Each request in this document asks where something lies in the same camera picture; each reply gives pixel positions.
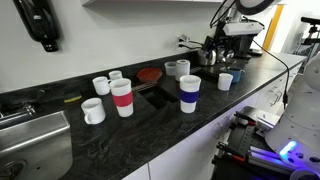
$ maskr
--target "blue light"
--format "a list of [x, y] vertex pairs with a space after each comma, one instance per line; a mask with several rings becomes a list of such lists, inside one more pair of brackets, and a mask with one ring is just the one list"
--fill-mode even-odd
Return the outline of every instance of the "blue light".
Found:
[[288, 144], [288, 146], [290, 146], [290, 148], [294, 148], [294, 147], [296, 147], [296, 145], [297, 145], [297, 142], [295, 142], [295, 141], [291, 141]]
[[280, 151], [280, 155], [281, 156], [285, 156], [288, 151], [293, 150], [295, 147], [297, 146], [297, 142], [296, 141], [290, 141], [281, 151]]
[[283, 149], [283, 150], [280, 151], [280, 155], [281, 155], [281, 156], [284, 156], [284, 155], [287, 154], [287, 152], [288, 152], [288, 151], [285, 151], [285, 150]]

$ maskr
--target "white paper cup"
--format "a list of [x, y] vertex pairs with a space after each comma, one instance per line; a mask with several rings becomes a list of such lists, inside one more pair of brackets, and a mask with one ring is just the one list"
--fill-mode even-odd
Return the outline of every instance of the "white paper cup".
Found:
[[176, 80], [180, 81], [180, 78], [184, 75], [190, 74], [190, 61], [181, 59], [176, 63]]
[[229, 91], [233, 76], [227, 73], [219, 74], [218, 89], [221, 91]]

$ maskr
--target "faucet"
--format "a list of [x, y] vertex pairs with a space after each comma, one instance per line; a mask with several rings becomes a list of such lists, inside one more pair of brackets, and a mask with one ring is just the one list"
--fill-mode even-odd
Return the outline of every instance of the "faucet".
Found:
[[39, 102], [39, 100], [42, 99], [44, 95], [44, 90], [39, 90], [37, 92], [36, 99], [23, 101], [22, 111], [18, 113], [5, 116], [3, 113], [0, 112], [0, 129], [4, 129], [32, 119], [32, 117], [36, 114], [35, 108], [32, 104]]

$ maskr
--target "white mug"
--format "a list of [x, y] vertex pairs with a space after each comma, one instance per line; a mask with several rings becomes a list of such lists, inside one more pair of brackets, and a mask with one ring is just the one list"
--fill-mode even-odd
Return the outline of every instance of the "white mug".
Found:
[[133, 97], [130, 79], [117, 79], [110, 83], [113, 102], [121, 117], [133, 114]]
[[96, 77], [92, 80], [94, 89], [98, 95], [102, 96], [110, 92], [109, 81], [105, 76]]
[[85, 114], [84, 120], [87, 124], [99, 124], [106, 117], [100, 98], [91, 98], [86, 100], [81, 104], [81, 108]]
[[122, 72], [118, 70], [111, 71], [109, 72], [109, 77], [111, 80], [122, 79]]

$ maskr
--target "black appliance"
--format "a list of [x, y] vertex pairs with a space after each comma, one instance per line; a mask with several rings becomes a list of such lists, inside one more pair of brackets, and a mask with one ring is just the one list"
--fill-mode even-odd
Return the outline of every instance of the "black appliance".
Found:
[[56, 21], [47, 0], [13, 0], [31, 38], [41, 42], [47, 52], [58, 51]]

